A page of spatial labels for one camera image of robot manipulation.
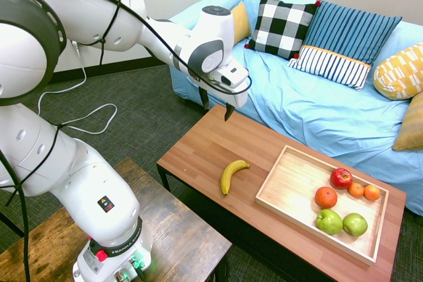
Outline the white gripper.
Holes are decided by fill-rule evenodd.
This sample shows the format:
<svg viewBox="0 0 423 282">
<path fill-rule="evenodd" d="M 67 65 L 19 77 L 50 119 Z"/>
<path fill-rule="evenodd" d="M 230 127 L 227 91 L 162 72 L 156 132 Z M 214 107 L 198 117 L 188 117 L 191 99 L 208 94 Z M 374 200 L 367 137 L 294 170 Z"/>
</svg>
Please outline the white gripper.
<svg viewBox="0 0 423 282">
<path fill-rule="evenodd" d="M 208 93 L 226 102 L 225 121 L 231 117 L 235 108 L 240 108 L 247 102 L 248 75 L 249 72 L 238 61 L 231 61 L 228 65 L 219 66 L 209 73 L 195 73 L 189 70 L 191 81 L 198 86 L 205 110 L 209 109 Z"/>
</svg>

